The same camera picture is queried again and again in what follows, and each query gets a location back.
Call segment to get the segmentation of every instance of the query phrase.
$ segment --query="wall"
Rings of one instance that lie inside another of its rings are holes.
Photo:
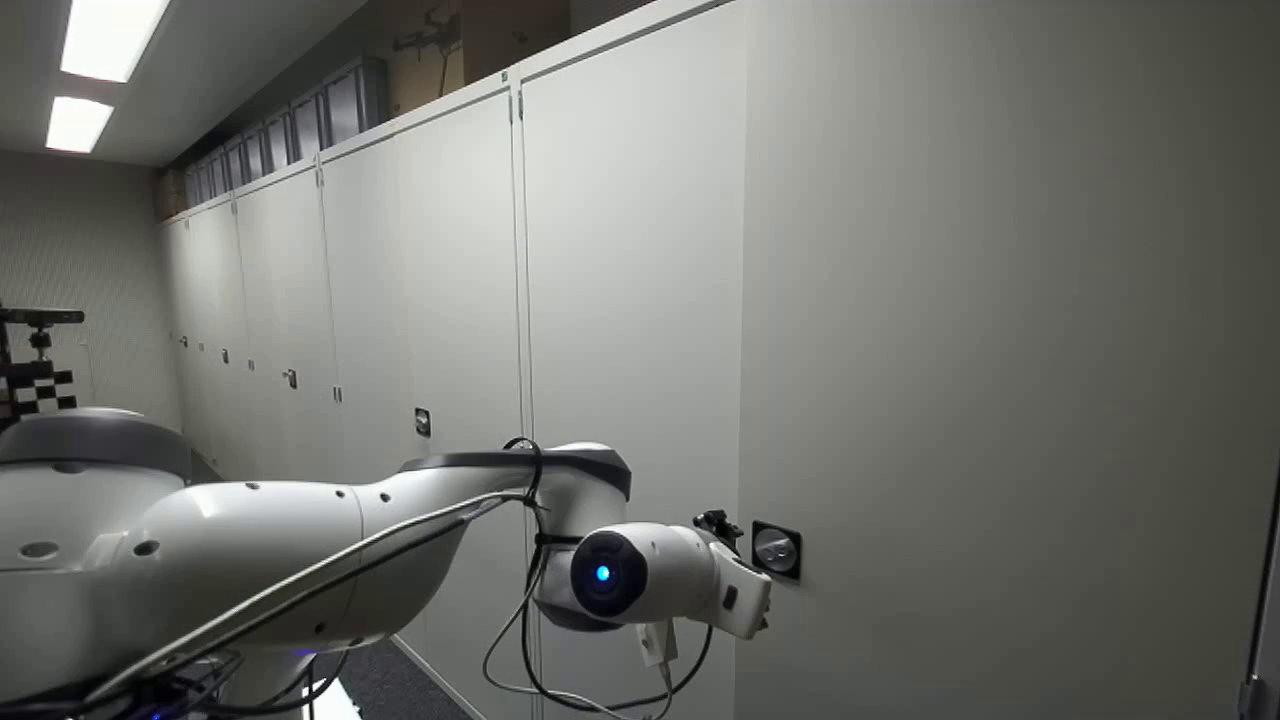
[[[51,332],[78,403],[181,429],[148,171],[0,155],[0,306],[84,309],[87,323]]]
[[[1280,441],[1280,11],[756,0],[738,717],[1237,717]]]

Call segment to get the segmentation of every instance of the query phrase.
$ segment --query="cabinet door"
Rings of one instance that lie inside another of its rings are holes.
[[[245,378],[236,357],[245,352],[238,318],[238,249],[236,208],[216,204],[189,222],[189,288],[193,288],[193,429],[194,448],[216,472],[238,472],[238,448],[249,441]]]
[[[347,480],[375,480],[420,456],[403,434],[414,323],[409,243],[420,237],[411,138],[324,170],[324,241],[331,277],[331,352],[345,403],[338,459]]]
[[[261,429],[249,446],[261,476],[329,480],[331,323],[317,175],[290,175],[238,202],[249,384]]]
[[[649,520],[736,510],[738,70],[729,3],[523,90],[536,436],[622,448]],[[545,655],[590,695],[661,687],[632,632]],[[733,645],[673,717],[733,717]]]
[[[395,434],[411,446],[411,403],[434,429],[420,448],[502,448],[520,436],[517,243],[506,97],[430,122],[409,138],[411,384]],[[477,674],[484,642],[520,606],[523,516],[494,512],[467,529],[451,573],[403,642],[484,717],[529,717]]]
[[[181,373],[181,434],[194,446],[194,320],[193,320],[193,233],[189,222],[173,222],[164,230],[164,262],[166,262],[166,323]]]

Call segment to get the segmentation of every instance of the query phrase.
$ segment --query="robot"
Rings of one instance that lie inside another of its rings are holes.
[[[236,655],[289,678],[301,655],[395,637],[501,505],[536,520],[520,621],[636,626],[655,662],[676,618],[756,637],[773,581],[733,553],[733,529],[618,525],[628,497],[603,446],[448,453],[381,484],[216,480],[137,413],[27,415],[0,436],[0,717],[164,717],[148,711],[161,699],[219,717]]]

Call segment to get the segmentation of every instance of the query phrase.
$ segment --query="wire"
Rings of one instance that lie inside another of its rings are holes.
[[[539,476],[545,476],[545,453],[536,441],[529,436],[517,436],[506,441],[502,448],[529,448],[532,453],[532,480],[529,480],[529,510],[532,510],[532,525],[536,525],[536,541],[545,535],[545,516],[539,516],[539,499],[536,499],[536,489],[539,489]],[[673,674],[664,669],[664,691],[655,695],[638,695],[638,699],[618,699],[618,704],[601,704],[590,695],[580,695],[580,691],[563,691],[563,687],[549,687],[532,663],[532,589],[536,589],[536,576],[545,567],[545,549],[536,546],[532,556],[529,556],[529,573],[523,573],[523,601],[517,606],[517,613],[506,618],[506,626],[494,632],[494,642],[488,645],[484,653],[484,679],[492,687],[502,687],[502,691],[517,691],[517,695],[539,695],[539,699],[553,699],[558,707],[571,707],[571,711],[601,711],[601,717],[615,717],[615,711],[628,711],[628,707],[649,707],[649,704],[664,704],[661,717],[673,711],[676,695],[700,678],[705,662],[711,655],[711,642],[717,642],[717,628],[709,626],[705,632],[705,645],[690,662],[690,669],[681,678],[681,683],[673,683]],[[492,678],[492,655],[494,647],[512,637],[512,628],[520,626],[520,663],[523,663],[523,678],[532,687],[520,687],[520,683],[502,683]]]
[[[236,653],[236,655],[229,662],[229,669],[208,674],[208,679],[199,683],[199,695],[194,695],[194,699],[184,695],[184,699],[166,704],[161,717],[181,717],[181,711],[203,704],[208,695],[216,695],[219,687],[229,687],[238,669],[245,669],[245,655]]]
[[[199,683],[194,679],[184,679],[184,678],[166,678],[166,679],[157,679],[157,683],[143,683],[143,691],[199,691]],[[115,720],[148,720],[148,717],[157,717],[157,707],[161,707],[161,695],[133,695],[121,711],[115,711]]]
[[[208,711],[216,711],[216,717],[278,717],[278,711],[308,707],[308,704],[317,704],[317,699],[345,678],[347,662],[353,662],[353,653],[345,653],[345,662],[334,663],[334,674],[329,674],[329,678],[324,678],[317,687],[308,687],[301,699],[289,699],[289,704],[253,704],[253,707],[208,704]]]
[[[278,704],[282,695],[290,695],[304,679],[311,679],[317,674],[317,655],[268,699],[253,704],[253,707],[268,707],[268,704]]]

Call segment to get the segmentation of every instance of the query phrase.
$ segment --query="fluorescent light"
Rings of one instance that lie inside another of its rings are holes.
[[[64,72],[126,83],[166,0],[72,0]]]
[[[51,151],[92,151],[97,138],[103,138],[112,122],[112,103],[57,97],[48,117],[48,147]]]

